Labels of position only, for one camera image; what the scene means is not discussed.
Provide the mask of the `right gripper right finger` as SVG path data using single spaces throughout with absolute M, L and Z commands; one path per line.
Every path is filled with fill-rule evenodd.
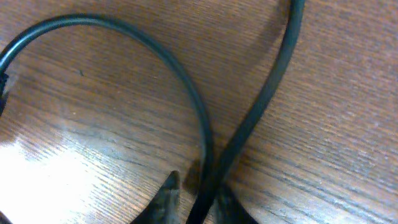
M 220 186 L 215 202 L 217 224 L 258 224 L 227 184 Z

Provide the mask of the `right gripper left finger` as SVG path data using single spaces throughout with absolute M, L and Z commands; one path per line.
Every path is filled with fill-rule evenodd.
M 179 224 L 180 174 L 173 170 L 131 224 Z

